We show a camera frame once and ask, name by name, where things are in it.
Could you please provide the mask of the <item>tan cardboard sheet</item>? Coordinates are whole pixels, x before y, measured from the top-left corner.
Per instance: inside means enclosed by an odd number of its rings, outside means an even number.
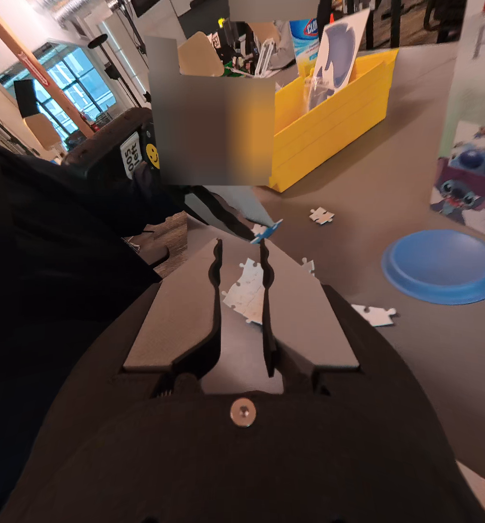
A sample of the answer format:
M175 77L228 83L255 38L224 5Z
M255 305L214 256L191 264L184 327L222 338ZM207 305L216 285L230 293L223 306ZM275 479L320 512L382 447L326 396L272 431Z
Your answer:
M23 122L43 149L54 150L57 153L64 151L61 136L43 113L26 116L23 118Z
M187 76L221 77L224 65L206 34L198 31L178 46L180 73Z

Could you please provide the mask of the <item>person's left forearm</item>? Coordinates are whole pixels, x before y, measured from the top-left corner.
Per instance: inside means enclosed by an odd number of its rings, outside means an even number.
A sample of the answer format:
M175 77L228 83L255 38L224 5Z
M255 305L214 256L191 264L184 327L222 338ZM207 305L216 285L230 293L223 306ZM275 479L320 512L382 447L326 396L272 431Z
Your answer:
M0 168L34 282L89 287L161 282L125 241L181 211L148 166L102 192L64 166L2 146Z

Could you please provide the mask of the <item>disinfectant wipes canister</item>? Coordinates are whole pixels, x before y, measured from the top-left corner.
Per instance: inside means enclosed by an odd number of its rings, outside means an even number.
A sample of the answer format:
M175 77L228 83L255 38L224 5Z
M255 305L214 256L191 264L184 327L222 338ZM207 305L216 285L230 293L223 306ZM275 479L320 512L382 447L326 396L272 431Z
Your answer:
M316 18L289 22L294 54L300 77L307 77L315 67L319 51L318 24Z

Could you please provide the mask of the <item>yellow plastic bin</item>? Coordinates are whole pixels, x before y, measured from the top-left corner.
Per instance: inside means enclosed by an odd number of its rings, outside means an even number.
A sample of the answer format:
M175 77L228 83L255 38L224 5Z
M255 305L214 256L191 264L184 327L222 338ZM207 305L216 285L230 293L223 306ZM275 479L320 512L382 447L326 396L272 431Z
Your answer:
M399 49L359 56L348 85L304 112L304 80L275 94L272 175L282 193L384 120Z

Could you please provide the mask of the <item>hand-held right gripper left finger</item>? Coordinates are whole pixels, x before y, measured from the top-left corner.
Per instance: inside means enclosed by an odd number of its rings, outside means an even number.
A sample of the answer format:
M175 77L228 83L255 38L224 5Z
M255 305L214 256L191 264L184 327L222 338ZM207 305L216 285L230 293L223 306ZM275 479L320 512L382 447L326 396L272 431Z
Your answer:
M126 357L129 373L203 378L221 353L222 240L213 239L161 283Z

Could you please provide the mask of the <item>assembled curved puzzle section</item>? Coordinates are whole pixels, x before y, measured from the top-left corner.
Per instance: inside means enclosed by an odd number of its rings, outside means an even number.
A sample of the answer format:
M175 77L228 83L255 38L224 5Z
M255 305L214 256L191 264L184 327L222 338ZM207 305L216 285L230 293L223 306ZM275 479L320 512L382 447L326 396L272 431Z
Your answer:
M314 325L324 316L327 300L318 279L294 259L271 251L269 264L273 281L268 291L272 331L305 324ZM264 312L264 268L248 258L240 264L242 274L228 291L222 291L224 304L243 315L248 322L262 323Z

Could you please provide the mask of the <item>black square panel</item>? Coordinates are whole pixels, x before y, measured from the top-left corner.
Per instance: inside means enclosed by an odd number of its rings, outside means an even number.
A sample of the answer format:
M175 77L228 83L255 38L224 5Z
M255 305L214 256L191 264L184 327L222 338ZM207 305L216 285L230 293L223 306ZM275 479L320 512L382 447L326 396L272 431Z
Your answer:
M13 88L17 106L23 119L40 113L33 80L16 80L13 82Z

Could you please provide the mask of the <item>dark blue puzzle piece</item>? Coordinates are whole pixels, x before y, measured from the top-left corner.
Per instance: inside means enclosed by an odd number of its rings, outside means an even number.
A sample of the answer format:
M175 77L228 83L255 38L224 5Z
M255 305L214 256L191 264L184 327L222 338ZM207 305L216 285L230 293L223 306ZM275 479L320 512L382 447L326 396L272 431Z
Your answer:
M282 224L283 220L275 222L272 226L263 226L255 223L252 228L254 238L251 240L251 244L259 244L261 240L269 238L277 228Z

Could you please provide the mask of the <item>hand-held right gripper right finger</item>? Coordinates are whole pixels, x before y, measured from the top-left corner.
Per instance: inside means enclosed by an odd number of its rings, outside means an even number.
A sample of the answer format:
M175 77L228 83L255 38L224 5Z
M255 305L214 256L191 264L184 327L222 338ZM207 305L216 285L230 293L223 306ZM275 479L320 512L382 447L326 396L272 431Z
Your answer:
M359 362L320 281L268 240L260 243L260 257L268 376L356 371Z

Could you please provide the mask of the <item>cartoon printed puzzle box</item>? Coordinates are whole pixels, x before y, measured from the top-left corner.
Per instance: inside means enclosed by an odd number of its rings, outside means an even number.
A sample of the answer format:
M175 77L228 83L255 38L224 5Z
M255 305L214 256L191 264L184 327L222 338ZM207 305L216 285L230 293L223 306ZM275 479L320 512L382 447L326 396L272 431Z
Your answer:
M485 1L468 1L430 209L485 234Z

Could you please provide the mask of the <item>black tripod stand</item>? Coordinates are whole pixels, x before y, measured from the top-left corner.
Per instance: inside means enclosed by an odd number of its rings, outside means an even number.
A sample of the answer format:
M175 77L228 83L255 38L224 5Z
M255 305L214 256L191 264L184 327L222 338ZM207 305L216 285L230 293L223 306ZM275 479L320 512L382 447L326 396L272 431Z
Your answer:
M106 36L105 42L96 45L91 52L102 63L102 69L111 69L118 76L105 78L121 93L124 105L150 106L147 65L137 48L134 34L120 9L119 1L96 1L91 13L85 17L91 40Z

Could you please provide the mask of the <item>wooden post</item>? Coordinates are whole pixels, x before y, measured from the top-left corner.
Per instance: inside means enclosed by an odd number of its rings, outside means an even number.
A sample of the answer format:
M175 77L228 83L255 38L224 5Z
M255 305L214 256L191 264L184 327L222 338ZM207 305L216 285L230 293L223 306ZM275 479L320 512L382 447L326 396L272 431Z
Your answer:
M22 41L16 36L11 28L0 16L0 39L16 58L28 69L31 75L47 90L52 99L63 109L68 117L74 122L79 130L87 137L92 137L95 132L86 121L81 112L67 98L63 90L56 84L47 70L35 58Z

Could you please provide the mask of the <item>joined white puzzle pieces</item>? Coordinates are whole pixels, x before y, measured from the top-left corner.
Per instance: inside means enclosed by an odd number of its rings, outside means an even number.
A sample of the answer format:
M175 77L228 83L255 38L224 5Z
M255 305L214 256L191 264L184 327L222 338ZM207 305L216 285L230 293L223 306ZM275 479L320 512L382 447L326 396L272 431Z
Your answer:
M397 315L397 311L394 308L386 310L384 308L358 304L351 304L351 307L372 327L393 325L392 317Z

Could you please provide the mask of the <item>white paper sheet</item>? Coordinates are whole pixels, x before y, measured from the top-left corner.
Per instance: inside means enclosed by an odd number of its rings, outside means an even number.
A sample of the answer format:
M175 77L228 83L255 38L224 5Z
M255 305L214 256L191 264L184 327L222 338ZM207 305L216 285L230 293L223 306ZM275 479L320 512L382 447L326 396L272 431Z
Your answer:
M339 92L347 86L370 10L363 9L324 27L313 75Z

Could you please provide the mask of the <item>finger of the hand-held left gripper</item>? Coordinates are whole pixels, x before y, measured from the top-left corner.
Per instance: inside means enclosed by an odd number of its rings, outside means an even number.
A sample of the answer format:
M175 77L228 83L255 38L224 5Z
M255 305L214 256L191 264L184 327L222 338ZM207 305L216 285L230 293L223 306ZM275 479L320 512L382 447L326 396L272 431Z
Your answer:
M255 239L252 230L239 219L236 211L203 186L184 186L184 203L193 217L208 226L240 239Z
M282 220L274 221L256 197L251 186L226 186L226 202L248 221L267 229L277 229Z

